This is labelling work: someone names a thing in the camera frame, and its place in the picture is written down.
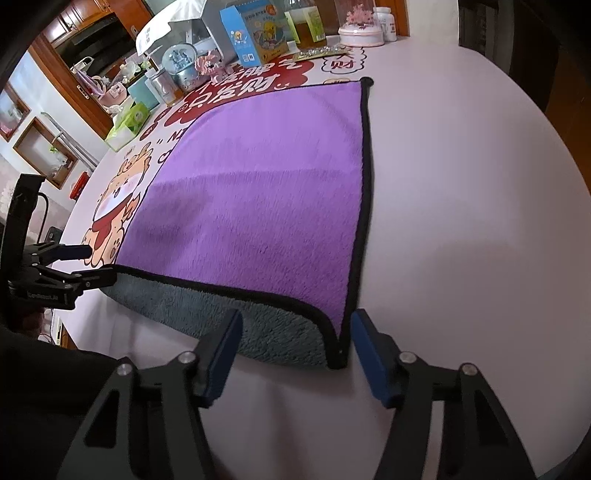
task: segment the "blue gripper pad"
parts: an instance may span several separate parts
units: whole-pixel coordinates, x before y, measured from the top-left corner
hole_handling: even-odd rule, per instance
[[[386,408],[393,408],[394,398],[402,394],[395,380],[396,358],[400,354],[392,337],[379,333],[367,312],[357,309],[351,315],[351,340],[372,395]]]
[[[206,404],[222,396],[241,339],[242,314],[238,310],[228,310],[222,325],[201,338],[195,353],[204,382],[200,396]]]

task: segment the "white jar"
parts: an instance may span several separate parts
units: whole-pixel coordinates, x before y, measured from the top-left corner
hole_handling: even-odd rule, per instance
[[[396,41],[396,24],[389,7],[374,7],[375,19],[384,32],[384,41]]]

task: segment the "black towel edge trim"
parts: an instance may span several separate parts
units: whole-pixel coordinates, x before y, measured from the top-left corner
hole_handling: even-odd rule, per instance
[[[362,144],[362,186],[361,186],[361,208],[359,210],[359,221],[355,231],[355,240],[353,241],[353,252],[351,255],[351,265],[349,268],[349,284],[347,296],[345,299],[345,312],[343,322],[340,328],[339,345],[343,362],[345,365],[349,358],[349,349],[351,346],[351,315],[357,308],[359,300],[359,290],[361,287],[361,272],[363,261],[365,259],[365,247],[369,231],[369,221],[371,219],[372,203],[374,196],[374,159],[371,147],[371,130],[369,126],[369,88],[374,84],[370,77],[362,77],[361,83],[361,125],[363,129]]]
[[[339,341],[336,336],[335,328],[333,327],[328,316],[322,310],[314,307],[313,305],[276,293],[246,290],[244,288],[224,287],[198,281],[184,280],[182,278],[167,277],[166,275],[154,274],[144,270],[139,270],[137,268],[127,267],[126,265],[114,264],[111,266],[118,274],[123,273],[131,275],[132,277],[143,278],[148,281],[156,281],[158,283],[172,285],[175,287],[212,293],[222,297],[232,298],[234,300],[261,303],[269,307],[279,308],[281,310],[286,310],[288,312],[300,315],[318,327],[318,330],[322,335],[322,341],[324,343],[327,367],[332,370],[346,367],[346,363],[343,364],[342,362]]]

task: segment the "cartoon dog print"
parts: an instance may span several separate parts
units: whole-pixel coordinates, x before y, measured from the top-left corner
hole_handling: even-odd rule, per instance
[[[82,240],[92,247],[92,256],[84,260],[86,265],[97,267],[114,261],[125,233],[123,224],[139,205],[139,192],[134,197],[135,189],[144,179],[153,151],[148,142],[138,154],[126,158],[100,197],[92,227]]]

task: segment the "black cloth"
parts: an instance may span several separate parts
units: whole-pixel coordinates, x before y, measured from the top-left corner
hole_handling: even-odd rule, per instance
[[[120,360],[0,326],[0,478],[53,479]]]

